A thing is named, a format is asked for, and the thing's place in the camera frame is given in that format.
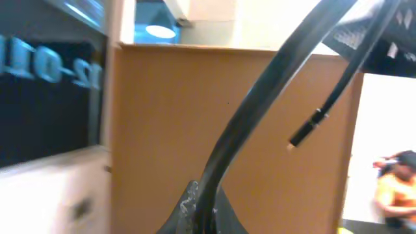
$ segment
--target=black metal bar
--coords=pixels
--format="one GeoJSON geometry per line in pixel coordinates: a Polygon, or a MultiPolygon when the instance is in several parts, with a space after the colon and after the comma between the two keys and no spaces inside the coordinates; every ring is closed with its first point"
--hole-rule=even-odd
{"type": "Polygon", "coordinates": [[[323,106],[320,109],[317,109],[312,117],[310,117],[310,119],[308,119],[308,121],[306,121],[306,123],[290,139],[290,147],[299,146],[299,144],[319,125],[319,123],[328,116],[330,109],[366,61],[374,45],[383,34],[385,28],[389,25],[391,18],[395,15],[395,12],[400,5],[400,2],[401,0],[385,0],[383,6],[377,13],[377,16],[372,20],[362,43],[352,55],[350,64],[344,71],[340,81],[337,83],[336,87],[323,106]]]}
{"type": "Polygon", "coordinates": [[[312,50],[355,2],[356,0],[322,0],[283,44],[261,74],[228,123],[205,166],[198,188],[192,233],[215,233],[215,195],[232,160],[312,50]]]}

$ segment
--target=black banner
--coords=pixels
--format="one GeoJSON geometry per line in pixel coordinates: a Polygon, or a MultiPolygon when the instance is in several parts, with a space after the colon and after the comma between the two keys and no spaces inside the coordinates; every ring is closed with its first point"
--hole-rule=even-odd
{"type": "Polygon", "coordinates": [[[0,167],[98,143],[107,37],[69,10],[0,2],[0,167]]]}
{"type": "MultiPolygon", "coordinates": [[[[409,12],[416,2],[403,2],[381,39],[376,43],[361,71],[378,75],[416,78],[416,24],[409,12]]],[[[341,23],[324,39],[324,44],[350,60],[370,27],[372,17],[341,23]]]]}

